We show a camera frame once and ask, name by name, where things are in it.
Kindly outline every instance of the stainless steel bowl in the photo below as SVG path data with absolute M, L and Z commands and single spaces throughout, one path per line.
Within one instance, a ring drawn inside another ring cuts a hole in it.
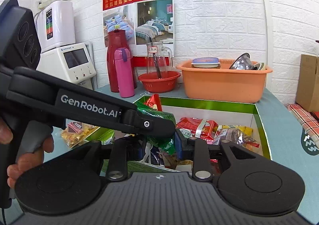
M 250 55 L 248 53 L 244 53 L 235 60 L 235 62 L 231 65 L 229 69 L 253 70 L 253 68 L 254 65 L 250 60 Z

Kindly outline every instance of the orange tub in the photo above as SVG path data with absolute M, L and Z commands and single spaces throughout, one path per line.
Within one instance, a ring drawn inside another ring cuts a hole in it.
M 267 74 L 272 69 L 266 66 L 264 71 L 231 70 L 229 67 L 234 61 L 220 59 L 220 69 L 195 68 L 191 65 L 192 60 L 178 64 L 176 68 L 182 71 L 186 95 L 202 100 L 258 102 L 263 95 Z

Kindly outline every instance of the red bowl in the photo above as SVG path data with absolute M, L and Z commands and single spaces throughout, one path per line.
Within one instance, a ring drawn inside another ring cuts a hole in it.
M 165 93 L 173 90 L 176 86 L 178 77 L 181 73 L 175 71 L 167 71 L 167 78 L 154 79 L 157 73 L 145 73 L 138 77 L 143 83 L 144 89 L 151 93 Z

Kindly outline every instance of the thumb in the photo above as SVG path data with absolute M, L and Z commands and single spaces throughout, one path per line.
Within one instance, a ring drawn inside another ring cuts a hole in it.
M 0 143 L 9 144 L 13 139 L 13 134 L 7 124 L 0 118 Z

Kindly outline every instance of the human hand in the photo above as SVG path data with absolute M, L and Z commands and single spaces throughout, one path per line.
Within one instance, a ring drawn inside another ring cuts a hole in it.
M 0 118 L 0 143 L 9 144 L 13 139 L 12 132 L 8 128 L 7 124 Z M 39 148 L 34 153 L 26 153 L 19 157 L 18 163 L 10 165 L 7 169 L 8 185 L 14 188 L 16 180 L 25 171 L 34 168 L 43 163 L 44 151 L 51 153 L 54 150 L 54 142 L 52 136 L 48 137 Z

